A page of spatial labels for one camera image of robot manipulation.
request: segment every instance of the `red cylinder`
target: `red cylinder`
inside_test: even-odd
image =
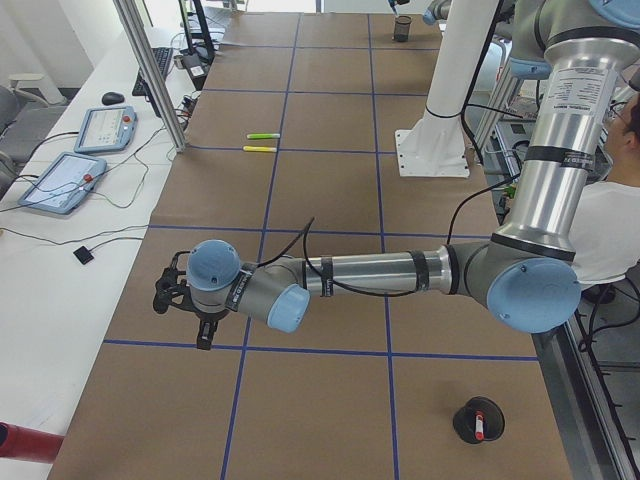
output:
[[[0,457],[53,463],[64,437],[0,422]]]

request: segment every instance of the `marker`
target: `marker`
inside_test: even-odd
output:
[[[484,440],[484,415],[479,410],[476,412],[476,440]]]
[[[248,133],[247,140],[268,140],[271,138],[280,138],[279,133]]]
[[[275,147],[242,147],[245,152],[263,152],[263,153],[276,153],[278,151]]]

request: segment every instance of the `keyboard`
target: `keyboard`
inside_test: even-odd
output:
[[[162,78],[167,78],[169,74],[169,68],[171,67],[171,62],[173,61],[173,48],[171,47],[157,47],[152,48],[153,55],[156,57],[156,63],[158,64],[158,68],[160,68],[160,73],[162,73]],[[138,72],[138,78],[136,79],[136,83],[133,86],[133,90],[131,91],[131,95],[134,97],[143,97],[145,94],[144,87],[142,86],[142,75]]]

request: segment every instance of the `blue joint cap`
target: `blue joint cap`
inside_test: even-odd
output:
[[[638,0],[589,0],[593,9],[605,20],[623,28],[640,30]]]
[[[187,281],[198,290],[215,292],[233,282],[240,267],[240,257],[235,248],[222,240],[207,240],[191,250]]]
[[[310,297],[299,285],[289,285],[271,307],[267,325],[285,333],[295,332],[307,311]]]
[[[545,80],[551,75],[551,65],[545,61],[510,58],[511,75],[524,80]]]
[[[553,258],[531,258],[496,277],[487,293],[487,308],[516,330],[540,333],[566,322],[580,303],[580,293],[569,265]]]
[[[435,17],[433,12],[427,8],[427,10],[422,14],[422,21],[427,25],[434,25],[438,19]]]

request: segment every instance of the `white cloth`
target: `white cloth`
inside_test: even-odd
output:
[[[640,259],[640,188],[587,185],[569,232],[572,268],[582,288],[622,280]]]

